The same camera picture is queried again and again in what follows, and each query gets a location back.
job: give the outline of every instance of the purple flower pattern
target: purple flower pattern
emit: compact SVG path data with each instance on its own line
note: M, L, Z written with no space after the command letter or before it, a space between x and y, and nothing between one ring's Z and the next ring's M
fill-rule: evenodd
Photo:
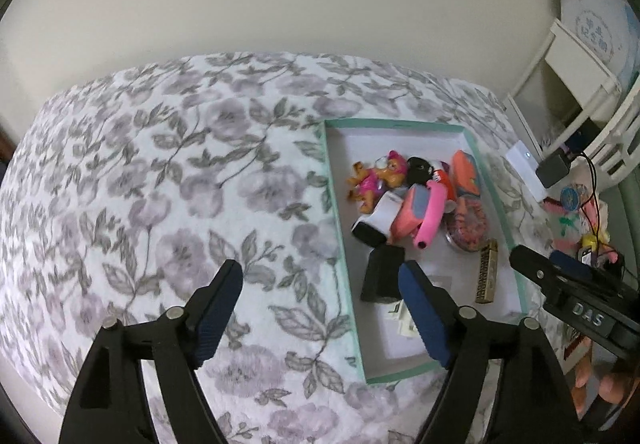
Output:
M0 352L62 412L105 316L155 317L233 258L244 290L200 373L215 412L231 414L228 439L415 435L424 414L409 408L433 402L440 379L370 387L345 360L355 353L340 337L348 326L335 326L344 298L313 126L341 117L468 125L510 220L542 248L543 214L499 157L514 134L497 103L470 83L393 64L247 52L148 64L57 94L0 188ZM555 321L541 321L557 345ZM330 322L337 337L325 340ZM158 385L148 387L161 440L173 444Z

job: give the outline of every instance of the black cable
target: black cable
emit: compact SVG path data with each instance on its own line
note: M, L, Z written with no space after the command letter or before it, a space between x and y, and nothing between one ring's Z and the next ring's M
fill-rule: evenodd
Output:
M589 158L589 156L584 151L581 153L578 153L577 156L587 160L587 165L589 166L589 172L591 175L591 196L580 205L580 210L582 211L587 221L589 222L589 226L591 228L591 232L593 233L593 236L596 237L595 254L596 254L596 257L598 257L598 251L600 250L600 204L598 203L598 199L596 198L596 189L598 187L598 174L596 173L596 168L593 164L593 161L591 160L591 158ZM584 210L584 206L587 205L592 200L594 200L594 207L596 208L596 214L598 215L596 228L594 228L593 224L591 223L591 220L587 215L587 212Z
M589 226L591 228L591 232L593 233L593 236L596 237L595 254L596 254L596 257L599 257L600 254L598 252L600 250L600 236L599 236L600 235L600 204L598 203L598 199L595 199L595 203L594 203L594 206L596 208L597 218L598 218L597 229L594 229L593 224L591 223L591 220L589 219L586 211L584 210L584 206L587 205L589 202L591 202L591 200L595 198L596 188L598 186L598 176L597 176L596 168L595 168L595 165L593 164L593 161L591 160L591 158L589 158L589 156L585 152L578 154L578 157L582 157L585 160L587 160L587 164L589 166L589 172L591 173L591 196L580 205L580 210L582 211L584 216L587 218L587 221L589 222ZM615 248L612 248L612 250L609 250L604 254L609 254L609 252L616 252L618 255L620 255L620 252ZM633 278L636 281L636 283L640 284L640 280L638 280L638 276L633 274L626 265L624 265L622 268L622 277L624 277L625 274L629 274L629 276L631 276L631 278Z

